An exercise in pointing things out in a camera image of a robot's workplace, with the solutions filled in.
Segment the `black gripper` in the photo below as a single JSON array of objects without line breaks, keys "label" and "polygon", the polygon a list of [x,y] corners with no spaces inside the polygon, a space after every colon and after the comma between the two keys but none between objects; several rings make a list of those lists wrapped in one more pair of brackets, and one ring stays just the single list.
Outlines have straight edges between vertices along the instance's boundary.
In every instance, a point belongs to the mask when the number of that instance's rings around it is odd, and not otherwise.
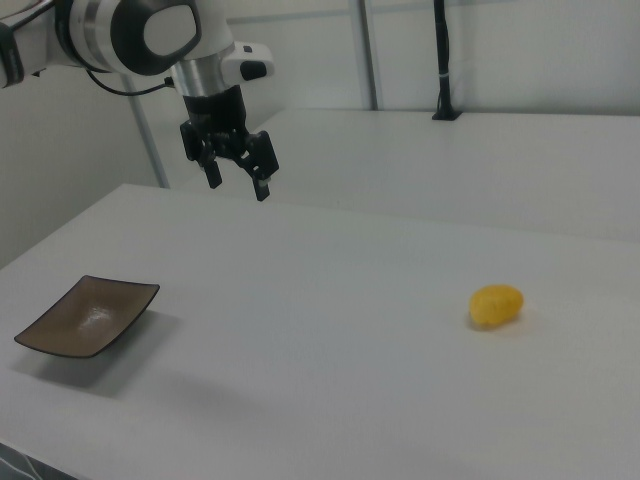
[{"label": "black gripper", "polygon": [[185,154],[205,173],[209,187],[216,189],[222,183],[216,156],[237,156],[235,163],[251,177],[256,199],[266,200],[279,163],[266,131],[249,134],[241,88],[183,100],[189,115],[180,125]]}]

